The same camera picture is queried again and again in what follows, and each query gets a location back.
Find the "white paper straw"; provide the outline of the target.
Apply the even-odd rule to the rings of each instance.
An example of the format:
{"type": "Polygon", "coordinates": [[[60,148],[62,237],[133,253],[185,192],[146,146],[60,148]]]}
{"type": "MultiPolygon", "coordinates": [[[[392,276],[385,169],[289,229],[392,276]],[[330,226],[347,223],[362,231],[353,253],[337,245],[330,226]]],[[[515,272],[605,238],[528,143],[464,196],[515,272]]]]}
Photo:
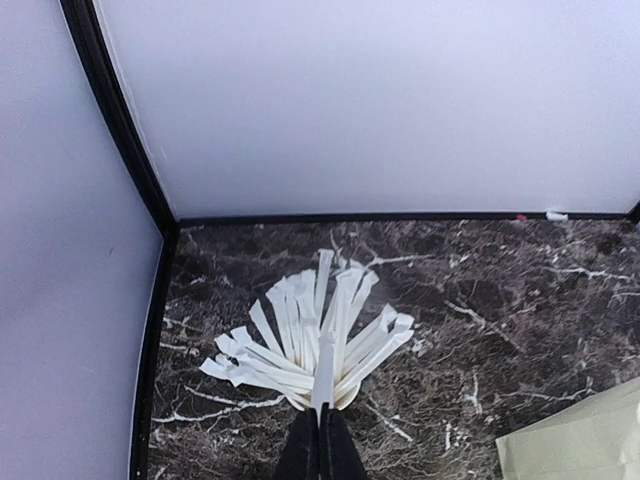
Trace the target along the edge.
{"type": "Polygon", "coordinates": [[[334,355],[335,340],[331,333],[319,337],[318,362],[314,372],[311,407],[317,411],[324,404],[334,406],[334,355]]]}

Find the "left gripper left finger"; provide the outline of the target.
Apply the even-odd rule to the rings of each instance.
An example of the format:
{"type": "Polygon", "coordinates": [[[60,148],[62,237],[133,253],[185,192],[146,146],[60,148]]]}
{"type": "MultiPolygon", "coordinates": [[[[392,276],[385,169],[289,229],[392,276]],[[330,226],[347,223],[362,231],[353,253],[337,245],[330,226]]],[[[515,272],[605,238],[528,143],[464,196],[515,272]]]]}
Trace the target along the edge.
{"type": "Polygon", "coordinates": [[[274,480],[318,480],[319,423],[315,409],[299,411],[290,424],[274,480]]]}

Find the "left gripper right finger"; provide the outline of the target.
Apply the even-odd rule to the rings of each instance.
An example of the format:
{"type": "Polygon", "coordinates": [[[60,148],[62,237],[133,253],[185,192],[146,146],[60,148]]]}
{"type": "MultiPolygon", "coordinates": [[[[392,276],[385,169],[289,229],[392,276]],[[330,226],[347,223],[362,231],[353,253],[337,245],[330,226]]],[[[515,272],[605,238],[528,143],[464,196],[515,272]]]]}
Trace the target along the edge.
{"type": "Polygon", "coordinates": [[[367,480],[356,445],[339,410],[322,405],[319,426],[319,477],[367,480]]]}

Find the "beige paper bag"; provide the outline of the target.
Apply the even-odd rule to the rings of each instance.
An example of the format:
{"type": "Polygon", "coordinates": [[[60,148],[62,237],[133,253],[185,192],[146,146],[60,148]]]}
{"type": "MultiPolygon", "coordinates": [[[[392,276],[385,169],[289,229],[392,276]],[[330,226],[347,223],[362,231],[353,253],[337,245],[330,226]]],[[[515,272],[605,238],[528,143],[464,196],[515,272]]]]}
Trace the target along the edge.
{"type": "Polygon", "coordinates": [[[496,440],[504,479],[637,479],[639,380],[496,440]]]}

